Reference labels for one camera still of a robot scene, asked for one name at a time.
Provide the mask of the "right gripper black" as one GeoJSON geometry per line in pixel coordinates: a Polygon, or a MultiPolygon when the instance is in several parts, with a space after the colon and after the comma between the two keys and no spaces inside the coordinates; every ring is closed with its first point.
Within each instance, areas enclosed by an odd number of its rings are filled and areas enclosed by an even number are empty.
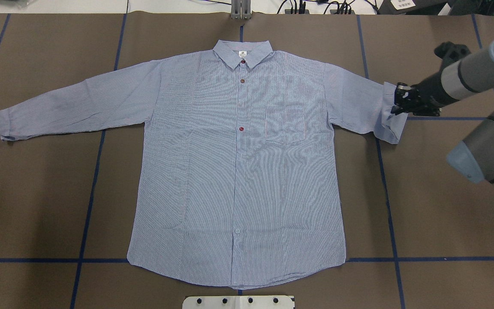
{"type": "Polygon", "coordinates": [[[397,83],[394,91],[394,105],[391,114],[411,113],[417,117],[427,115],[427,106],[420,98],[419,91],[415,85],[409,86],[405,83],[397,83]]]}

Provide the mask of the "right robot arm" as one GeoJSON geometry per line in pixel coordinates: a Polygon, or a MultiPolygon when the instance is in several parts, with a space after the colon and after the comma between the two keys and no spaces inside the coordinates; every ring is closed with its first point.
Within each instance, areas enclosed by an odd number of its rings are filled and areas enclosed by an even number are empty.
{"type": "Polygon", "coordinates": [[[434,49],[440,59],[437,72],[415,84],[398,83],[392,114],[414,118],[439,117],[453,104],[468,110],[477,98],[481,112],[468,117],[478,125],[447,154],[447,162],[472,183],[494,186],[494,40],[484,48],[471,51],[466,45],[445,41],[434,49]]]}

